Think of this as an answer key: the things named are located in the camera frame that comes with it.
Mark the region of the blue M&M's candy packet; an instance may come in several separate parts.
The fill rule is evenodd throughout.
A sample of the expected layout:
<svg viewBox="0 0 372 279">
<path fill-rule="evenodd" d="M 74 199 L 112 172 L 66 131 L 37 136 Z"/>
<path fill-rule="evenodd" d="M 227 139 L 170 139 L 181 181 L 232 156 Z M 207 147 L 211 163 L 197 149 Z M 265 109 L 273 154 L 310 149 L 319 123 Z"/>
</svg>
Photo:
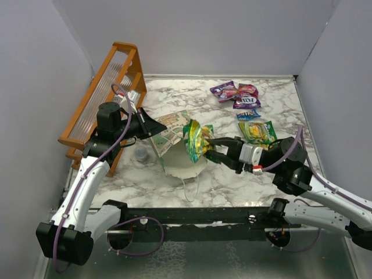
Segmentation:
<svg viewBox="0 0 372 279">
<path fill-rule="evenodd" d="M 256 111 L 256 109 L 252 109 L 246 112 L 237 113 L 236 117 L 239 121 L 251 121 L 260 118 L 261 115 Z"/>
</svg>

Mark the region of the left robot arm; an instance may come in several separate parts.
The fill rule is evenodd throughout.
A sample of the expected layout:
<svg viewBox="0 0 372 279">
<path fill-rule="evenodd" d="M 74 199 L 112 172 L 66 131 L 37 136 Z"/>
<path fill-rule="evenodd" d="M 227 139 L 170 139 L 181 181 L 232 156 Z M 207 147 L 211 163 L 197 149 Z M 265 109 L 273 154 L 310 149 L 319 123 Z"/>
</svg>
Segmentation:
<svg viewBox="0 0 372 279">
<path fill-rule="evenodd" d="M 127 205 L 111 200 L 90 215 L 92 200 L 120 153 L 122 141 L 130 138 L 144 140 L 167 129 L 148 116 L 143 108 L 124 110 L 115 102 L 99 106 L 96 123 L 63 203 L 51 220 L 40 223 L 35 232 L 44 256 L 52 259 L 55 269 L 59 268 L 60 261 L 84 265 L 95 241 L 106 230 L 119 230 L 130 222 Z"/>
</svg>

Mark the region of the purple Fox's candy bag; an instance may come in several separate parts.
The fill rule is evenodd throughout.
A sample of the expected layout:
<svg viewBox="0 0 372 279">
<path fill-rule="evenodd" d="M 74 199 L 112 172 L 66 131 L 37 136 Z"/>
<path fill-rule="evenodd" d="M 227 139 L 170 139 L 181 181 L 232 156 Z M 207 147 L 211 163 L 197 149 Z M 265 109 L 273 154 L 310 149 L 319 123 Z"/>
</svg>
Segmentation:
<svg viewBox="0 0 372 279">
<path fill-rule="evenodd" d="M 238 99 L 234 102 L 234 109 L 257 109 L 261 107 L 259 92 L 252 84 L 241 84 L 238 86 Z"/>
</svg>

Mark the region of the green illustrated paper bag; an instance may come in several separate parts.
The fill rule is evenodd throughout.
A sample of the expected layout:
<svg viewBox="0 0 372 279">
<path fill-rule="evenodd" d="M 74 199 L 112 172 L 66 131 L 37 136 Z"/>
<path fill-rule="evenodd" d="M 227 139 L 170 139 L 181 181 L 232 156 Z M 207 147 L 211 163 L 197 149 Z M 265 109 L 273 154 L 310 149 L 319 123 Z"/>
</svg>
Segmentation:
<svg viewBox="0 0 372 279">
<path fill-rule="evenodd" d="M 190 122 L 189 111 L 181 110 L 160 116 L 157 122 L 166 126 L 166 130 L 150 138 L 150 143 L 165 175 L 178 179 L 183 184 L 184 196 L 193 202 L 199 192 L 200 173 L 206 168 L 207 160 L 192 162 L 187 153 L 183 128 Z"/>
</svg>

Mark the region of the yellow green snack bag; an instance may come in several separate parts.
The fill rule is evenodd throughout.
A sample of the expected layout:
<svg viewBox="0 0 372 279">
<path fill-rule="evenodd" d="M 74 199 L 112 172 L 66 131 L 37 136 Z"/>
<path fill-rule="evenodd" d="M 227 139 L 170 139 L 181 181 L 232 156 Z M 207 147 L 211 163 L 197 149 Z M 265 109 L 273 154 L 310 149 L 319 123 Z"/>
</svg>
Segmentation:
<svg viewBox="0 0 372 279">
<path fill-rule="evenodd" d="M 264 123 L 241 121 L 238 123 L 238 127 L 248 142 L 252 144 L 270 144 L 277 140 L 271 121 Z"/>
</svg>

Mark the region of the green Fox's bag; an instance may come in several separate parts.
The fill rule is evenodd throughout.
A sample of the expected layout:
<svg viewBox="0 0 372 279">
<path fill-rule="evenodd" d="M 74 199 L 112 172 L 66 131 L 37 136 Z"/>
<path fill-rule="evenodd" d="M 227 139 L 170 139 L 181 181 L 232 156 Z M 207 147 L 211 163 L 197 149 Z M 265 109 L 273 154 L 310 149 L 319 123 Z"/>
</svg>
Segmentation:
<svg viewBox="0 0 372 279">
<path fill-rule="evenodd" d="M 208 140 L 214 139 L 214 127 L 211 124 L 205 126 L 191 119 L 183 127 L 183 140 L 187 154 L 192 163 L 196 163 L 207 151 L 215 150 Z"/>
</svg>

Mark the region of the red snack packet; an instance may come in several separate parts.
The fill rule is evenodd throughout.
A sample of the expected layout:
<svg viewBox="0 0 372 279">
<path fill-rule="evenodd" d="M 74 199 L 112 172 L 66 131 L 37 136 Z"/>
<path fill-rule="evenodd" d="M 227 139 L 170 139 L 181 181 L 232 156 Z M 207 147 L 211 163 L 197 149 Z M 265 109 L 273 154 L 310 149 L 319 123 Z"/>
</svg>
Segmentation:
<svg viewBox="0 0 372 279">
<path fill-rule="evenodd" d="M 238 90 L 233 81 L 212 87 L 210 92 L 218 98 L 219 103 L 234 101 L 238 97 Z"/>
</svg>

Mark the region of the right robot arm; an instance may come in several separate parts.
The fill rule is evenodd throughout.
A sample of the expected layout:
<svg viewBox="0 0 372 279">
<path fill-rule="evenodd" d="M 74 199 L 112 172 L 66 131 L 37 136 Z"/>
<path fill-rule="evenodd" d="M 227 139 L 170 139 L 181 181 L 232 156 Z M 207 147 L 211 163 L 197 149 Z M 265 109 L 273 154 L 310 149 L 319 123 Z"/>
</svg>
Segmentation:
<svg viewBox="0 0 372 279">
<path fill-rule="evenodd" d="M 227 153 L 209 150 L 205 157 L 224 164 L 237 174 L 274 175 L 272 183 L 282 192 L 306 198 L 319 206 L 302 206 L 286 199 L 273 199 L 259 221 L 273 227 L 301 224 L 333 231 L 364 249 L 371 249 L 371 201 L 360 198 L 316 173 L 298 137 L 278 139 L 268 149 L 239 137 L 208 139 L 211 146 L 225 146 Z"/>
</svg>

